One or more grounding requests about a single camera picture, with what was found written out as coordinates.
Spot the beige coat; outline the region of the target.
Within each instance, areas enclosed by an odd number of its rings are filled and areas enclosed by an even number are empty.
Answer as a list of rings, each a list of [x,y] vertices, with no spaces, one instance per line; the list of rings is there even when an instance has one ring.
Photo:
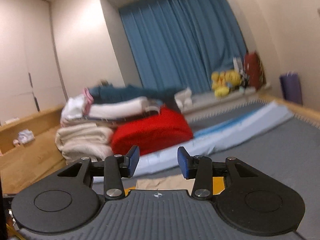
[[[192,192],[195,179],[186,180],[181,174],[157,179],[140,179],[136,182],[138,190],[187,190]]]

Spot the light blue folded sheet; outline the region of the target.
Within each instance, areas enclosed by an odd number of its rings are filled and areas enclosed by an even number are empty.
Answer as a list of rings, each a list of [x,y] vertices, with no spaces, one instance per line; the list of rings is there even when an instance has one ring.
[[[140,155],[135,175],[153,174],[177,166],[177,149],[180,146],[191,156],[227,150],[286,122],[293,117],[293,113],[287,107],[271,102],[228,120],[225,120],[222,114],[218,117],[220,121],[216,124],[211,124],[208,118],[203,118],[206,128],[199,131],[192,129],[192,122],[188,123],[194,135],[189,141]]]

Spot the cream folded blanket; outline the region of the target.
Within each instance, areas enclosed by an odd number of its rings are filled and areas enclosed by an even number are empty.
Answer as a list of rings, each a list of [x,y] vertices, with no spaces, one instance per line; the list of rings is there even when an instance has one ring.
[[[82,157],[102,161],[112,156],[111,140],[114,131],[95,123],[63,127],[57,130],[55,144],[67,164]]]

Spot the red knit blanket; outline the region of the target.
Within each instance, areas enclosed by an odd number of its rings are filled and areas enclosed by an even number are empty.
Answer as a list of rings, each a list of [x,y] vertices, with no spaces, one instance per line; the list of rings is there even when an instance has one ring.
[[[111,140],[114,154],[125,155],[138,146],[146,155],[193,139],[194,135],[181,113],[162,107],[159,115],[128,122],[118,127]]]

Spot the white plush toy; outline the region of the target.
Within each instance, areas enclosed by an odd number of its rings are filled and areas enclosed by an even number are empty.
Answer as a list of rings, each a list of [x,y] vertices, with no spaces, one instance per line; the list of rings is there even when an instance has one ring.
[[[185,108],[190,108],[193,106],[192,101],[192,91],[188,87],[178,93],[175,94],[175,101],[180,110],[184,110]]]

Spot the pink white cloth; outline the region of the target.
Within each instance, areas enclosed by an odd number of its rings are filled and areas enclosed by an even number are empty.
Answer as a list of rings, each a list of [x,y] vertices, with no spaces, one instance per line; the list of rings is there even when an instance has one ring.
[[[91,96],[88,88],[84,88],[80,95],[69,98],[62,109],[60,125],[64,127],[68,121],[80,119],[87,115],[93,101],[93,96]]]

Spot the dark teal garment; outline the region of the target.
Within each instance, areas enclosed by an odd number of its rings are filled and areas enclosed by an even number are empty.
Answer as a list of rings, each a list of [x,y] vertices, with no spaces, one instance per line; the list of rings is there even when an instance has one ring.
[[[182,87],[169,87],[160,90],[151,88],[136,87],[128,85],[126,87],[97,86],[88,89],[95,104],[109,104],[129,101],[138,97],[159,100],[163,103],[174,100],[175,95],[185,90]]]

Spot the yellow plush toy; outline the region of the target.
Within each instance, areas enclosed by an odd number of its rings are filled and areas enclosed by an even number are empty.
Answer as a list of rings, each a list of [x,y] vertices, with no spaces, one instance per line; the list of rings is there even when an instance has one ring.
[[[230,92],[239,88],[242,83],[241,75],[234,70],[213,72],[211,78],[212,90],[216,98],[227,96]]]

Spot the white crumpled tissue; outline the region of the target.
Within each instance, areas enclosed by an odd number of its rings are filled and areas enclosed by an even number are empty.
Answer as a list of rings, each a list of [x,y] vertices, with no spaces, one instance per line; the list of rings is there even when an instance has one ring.
[[[17,136],[17,140],[20,144],[27,144],[35,139],[34,134],[31,130],[25,129],[20,131]]]

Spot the red bag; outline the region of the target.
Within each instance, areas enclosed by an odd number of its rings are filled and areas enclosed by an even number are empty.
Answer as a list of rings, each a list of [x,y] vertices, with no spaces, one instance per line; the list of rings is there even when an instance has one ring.
[[[245,55],[244,69],[248,76],[248,84],[250,87],[259,90],[266,83],[263,64],[256,51]]]

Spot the purple bin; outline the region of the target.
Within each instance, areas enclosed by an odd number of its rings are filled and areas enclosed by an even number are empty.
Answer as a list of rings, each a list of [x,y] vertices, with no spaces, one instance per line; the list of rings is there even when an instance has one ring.
[[[283,98],[286,101],[302,105],[302,89],[296,72],[287,72],[279,77]]]

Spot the blue curtain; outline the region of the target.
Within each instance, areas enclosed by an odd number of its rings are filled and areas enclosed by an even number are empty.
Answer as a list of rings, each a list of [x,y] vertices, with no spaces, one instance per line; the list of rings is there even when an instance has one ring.
[[[247,51],[227,0],[140,0],[119,13],[145,88],[208,92]]]

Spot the wooden bed frame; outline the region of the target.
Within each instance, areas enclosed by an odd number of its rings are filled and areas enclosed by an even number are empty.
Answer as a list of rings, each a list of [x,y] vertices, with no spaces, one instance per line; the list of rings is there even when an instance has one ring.
[[[40,111],[1,126],[1,185],[4,194],[17,194],[66,165],[55,144],[62,106]],[[35,139],[21,146],[13,141],[28,129]]]

